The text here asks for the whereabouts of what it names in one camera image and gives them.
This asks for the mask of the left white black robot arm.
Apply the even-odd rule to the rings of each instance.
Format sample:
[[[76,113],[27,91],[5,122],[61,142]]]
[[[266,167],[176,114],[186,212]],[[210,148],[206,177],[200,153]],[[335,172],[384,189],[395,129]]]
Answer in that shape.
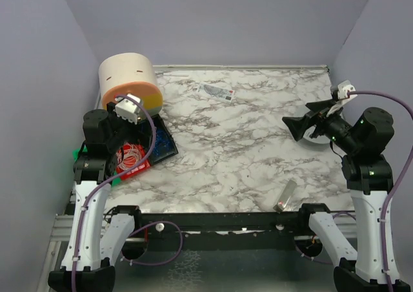
[[[101,234],[106,200],[116,173],[117,152],[137,139],[137,125],[148,120],[152,137],[147,159],[156,142],[156,127],[141,100],[118,95],[107,108],[83,116],[85,140],[74,163],[76,206],[66,253],[48,285],[54,291],[112,291],[115,263],[129,233],[137,226],[138,211],[117,214],[106,235]]]

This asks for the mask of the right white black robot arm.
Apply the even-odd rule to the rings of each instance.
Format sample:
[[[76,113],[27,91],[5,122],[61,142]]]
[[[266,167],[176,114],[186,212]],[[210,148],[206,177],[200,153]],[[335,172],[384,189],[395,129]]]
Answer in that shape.
[[[356,212],[358,246],[353,248],[328,211],[308,210],[308,227],[316,234],[334,266],[337,291],[410,291],[394,260],[390,196],[395,192],[392,168],[383,151],[394,135],[385,110],[367,108],[354,125],[341,117],[334,100],[307,103],[301,117],[283,117],[299,141],[309,128],[312,137],[326,136],[344,153],[341,170]]]

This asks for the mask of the grey plastic cable spool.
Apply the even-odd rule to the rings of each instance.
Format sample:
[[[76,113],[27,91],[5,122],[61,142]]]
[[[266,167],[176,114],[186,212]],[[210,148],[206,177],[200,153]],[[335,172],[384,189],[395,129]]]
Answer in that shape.
[[[304,105],[297,108],[294,113],[296,117],[302,117],[309,111]],[[313,125],[305,131],[304,136],[298,141],[298,144],[312,151],[323,151],[329,148],[330,139],[324,135],[317,138],[311,138],[310,135],[315,131],[316,126]]]

